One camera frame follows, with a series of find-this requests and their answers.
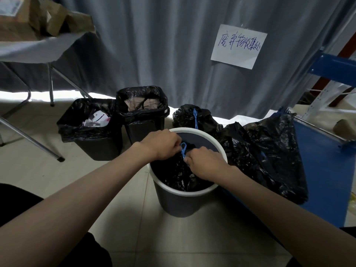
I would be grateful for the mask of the white paper waste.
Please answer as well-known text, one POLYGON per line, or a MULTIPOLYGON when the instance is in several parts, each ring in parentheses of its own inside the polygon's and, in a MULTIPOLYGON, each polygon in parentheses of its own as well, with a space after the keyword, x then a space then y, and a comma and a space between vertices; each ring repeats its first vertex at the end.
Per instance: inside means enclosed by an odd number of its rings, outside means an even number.
POLYGON ((85 121, 82 122, 84 127, 105 127, 109 124, 111 117, 108 113, 98 110, 93 110, 85 121))

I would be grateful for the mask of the white perforated rack upright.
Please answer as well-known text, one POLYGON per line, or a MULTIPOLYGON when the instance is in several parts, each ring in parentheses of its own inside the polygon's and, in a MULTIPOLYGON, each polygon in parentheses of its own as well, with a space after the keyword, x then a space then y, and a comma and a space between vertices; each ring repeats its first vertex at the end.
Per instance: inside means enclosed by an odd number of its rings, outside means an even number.
POLYGON ((301 116, 301 119, 304 121, 309 121, 311 118, 315 117, 320 111, 356 114, 356 109, 344 110, 329 107, 329 105, 340 95, 356 94, 356 91, 344 93, 344 91, 350 87, 351 86, 349 85, 345 85, 331 80, 323 90, 320 90, 320 93, 310 104, 307 111, 301 116))

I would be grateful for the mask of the tall black square trash bin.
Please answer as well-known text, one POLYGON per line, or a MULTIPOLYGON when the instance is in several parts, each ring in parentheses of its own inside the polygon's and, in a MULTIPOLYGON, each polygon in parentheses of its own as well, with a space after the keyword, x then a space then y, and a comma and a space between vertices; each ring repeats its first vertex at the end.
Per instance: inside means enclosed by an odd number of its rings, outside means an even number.
POLYGON ((115 109, 131 144, 142 141, 150 132, 163 130, 165 118, 170 114, 166 94, 161 87, 154 85, 118 90, 115 109), (129 112, 124 101, 132 97, 157 98, 162 104, 158 109, 129 112))

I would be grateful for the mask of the blue shelf rack beam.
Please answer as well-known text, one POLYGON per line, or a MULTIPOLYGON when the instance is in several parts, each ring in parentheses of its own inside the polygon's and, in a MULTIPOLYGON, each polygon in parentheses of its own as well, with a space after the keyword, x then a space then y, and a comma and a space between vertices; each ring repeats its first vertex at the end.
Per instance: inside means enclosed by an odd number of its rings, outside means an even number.
POLYGON ((356 60, 319 53, 307 73, 356 87, 356 60))

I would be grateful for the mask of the person's left hand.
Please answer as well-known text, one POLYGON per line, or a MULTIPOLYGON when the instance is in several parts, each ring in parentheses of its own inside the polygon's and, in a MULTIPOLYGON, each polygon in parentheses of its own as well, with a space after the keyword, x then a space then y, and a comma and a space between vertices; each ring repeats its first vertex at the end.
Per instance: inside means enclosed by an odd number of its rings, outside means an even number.
POLYGON ((139 144, 139 150, 145 161, 162 161, 168 159, 168 129, 150 132, 139 144))

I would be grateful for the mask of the person's right hand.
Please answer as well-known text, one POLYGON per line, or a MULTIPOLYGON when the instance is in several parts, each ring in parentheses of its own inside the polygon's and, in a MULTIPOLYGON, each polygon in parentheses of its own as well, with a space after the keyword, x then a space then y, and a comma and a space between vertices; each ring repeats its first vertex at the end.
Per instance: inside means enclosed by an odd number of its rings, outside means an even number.
POLYGON ((193 174, 203 180, 220 184, 221 180, 227 176, 231 167, 223 159, 219 152, 214 152, 206 147, 202 148, 202 169, 191 170, 193 174))

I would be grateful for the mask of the large black trash bag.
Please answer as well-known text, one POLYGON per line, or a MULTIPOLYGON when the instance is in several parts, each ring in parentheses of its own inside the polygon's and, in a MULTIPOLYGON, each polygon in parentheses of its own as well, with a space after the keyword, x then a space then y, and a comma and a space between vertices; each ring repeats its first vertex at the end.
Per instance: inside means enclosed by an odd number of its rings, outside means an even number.
POLYGON ((309 191, 294 126, 294 113, 274 113, 242 126, 235 122, 217 134, 228 164, 245 175, 301 205, 309 191))

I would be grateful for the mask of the black trash bag blue drawstring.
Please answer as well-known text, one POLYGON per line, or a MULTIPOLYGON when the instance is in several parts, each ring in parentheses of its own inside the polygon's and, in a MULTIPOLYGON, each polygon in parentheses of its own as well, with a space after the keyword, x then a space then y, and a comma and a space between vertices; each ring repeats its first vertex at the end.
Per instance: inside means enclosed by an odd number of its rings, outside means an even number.
POLYGON ((213 185, 192 173, 181 152, 166 160, 152 162, 151 168, 163 184, 175 190, 197 192, 213 185))

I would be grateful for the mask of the person's black trousers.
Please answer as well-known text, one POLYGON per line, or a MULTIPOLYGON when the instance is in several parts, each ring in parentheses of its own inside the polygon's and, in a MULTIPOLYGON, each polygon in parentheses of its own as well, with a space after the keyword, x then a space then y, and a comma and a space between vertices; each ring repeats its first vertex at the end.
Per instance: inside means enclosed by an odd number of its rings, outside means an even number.
MULTIPOLYGON (((24 189, 0 183, 0 227, 42 200, 24 189)), ((113 267, 113 264, 109 252, 88 232, 58 267, 113 267)))

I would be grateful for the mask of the brown cardboard scrap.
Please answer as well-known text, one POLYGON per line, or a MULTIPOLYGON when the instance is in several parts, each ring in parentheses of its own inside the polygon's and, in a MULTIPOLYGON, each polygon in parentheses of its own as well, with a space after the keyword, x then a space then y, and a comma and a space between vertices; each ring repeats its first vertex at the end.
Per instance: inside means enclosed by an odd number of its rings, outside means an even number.
POLYGON ((334 134, 346 139, 356 140, 356 122, 352 120, 339 120, 333 127, 334 134))

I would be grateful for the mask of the crumpled brown cardboard pieces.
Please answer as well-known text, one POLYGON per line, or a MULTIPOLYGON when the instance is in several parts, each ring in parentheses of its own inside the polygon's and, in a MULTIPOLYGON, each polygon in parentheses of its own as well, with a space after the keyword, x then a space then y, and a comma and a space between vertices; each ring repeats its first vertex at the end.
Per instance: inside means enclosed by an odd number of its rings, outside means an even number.
POLYGON ((91 15, 70 11, 51 0, 41 1, 40 31, 42 35, 58 37, 64 33, 95 33, 91 15))

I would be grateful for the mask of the white folding table metal legs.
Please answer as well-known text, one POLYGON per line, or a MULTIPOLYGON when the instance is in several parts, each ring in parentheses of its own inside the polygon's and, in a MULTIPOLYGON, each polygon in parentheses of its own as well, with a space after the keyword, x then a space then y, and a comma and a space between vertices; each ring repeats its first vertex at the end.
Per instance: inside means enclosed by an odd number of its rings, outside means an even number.
POLYGON ((65 158, 57 155, 55 152, 51 151, 6 120, 6 118, 10 117, 21 108, 23 108, 26 104, 28 104, 31 98, 30 87, 7 63, 19 62, 27 64, 46 64, 51 107, 55 106, 53 96, 54 91, 52 71, 56 72, 62 79, 77 89, 84 98, 91 98, 91 96, 86 91, 80 88, 77 84, 75 84, 72 80, 70 80, 67 76, 65 76, 52 65, 52 62, 57 61, 63 55, 63 53, 74 44, 76 40, 80 39, 86 33, 88 33, 88 31, 80 33, 65 33, 58 37, 44 37, 42 40, 38 41, 0 42, 0 64, 2 64, 8 72, 15 75, 16 78, 27 87, 28 93, 27 98, 24 101, 16 105, 7 113, 0 115, 0 125, 4 125, 17 134, 21 135, 23 138, 30 141, 42 151, 51 155, 59 162, 64 162, 65 158))

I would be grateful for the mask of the grey round bin white rim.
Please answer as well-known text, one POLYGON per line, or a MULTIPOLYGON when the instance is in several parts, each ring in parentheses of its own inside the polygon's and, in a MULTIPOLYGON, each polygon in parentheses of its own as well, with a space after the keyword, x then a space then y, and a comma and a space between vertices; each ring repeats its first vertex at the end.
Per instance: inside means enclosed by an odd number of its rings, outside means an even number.
MULTIPOLYGON (((211 135, 194 128, 179 127, 170 131, 177 133, 181 139, 181 153, 185 157, 186 153, 194 148, 202 146, 219 152, 227 162, 226 153, 221 144, 211 135)), ((153 173, 151 163, 147 165, 149 173, 154 181, 154 186, 159 203, 163 210, 175 217, 188 217, 198 211, 205 204, 209 194, 217 188, 213 185, 207 189, 197 192, 183 192, 175 190, 163 184, 153 173)))

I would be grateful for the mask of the large cardboard box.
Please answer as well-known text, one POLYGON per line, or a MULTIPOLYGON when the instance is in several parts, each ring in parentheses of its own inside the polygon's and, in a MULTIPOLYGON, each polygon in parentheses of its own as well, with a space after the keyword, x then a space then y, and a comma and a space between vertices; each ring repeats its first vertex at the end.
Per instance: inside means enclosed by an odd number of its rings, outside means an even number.
POLYGON ((0 0, 0 42, 38 41, 39 0, 0 0))

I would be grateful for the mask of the person's right forearm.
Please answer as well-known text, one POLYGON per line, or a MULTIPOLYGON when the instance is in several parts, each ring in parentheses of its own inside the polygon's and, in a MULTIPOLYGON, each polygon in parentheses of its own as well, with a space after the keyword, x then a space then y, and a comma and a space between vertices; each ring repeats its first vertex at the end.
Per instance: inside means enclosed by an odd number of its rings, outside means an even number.
POLYGON ((228 166, 221 186, 250 209, 302 267, 356 267, 356 238, 228 166))

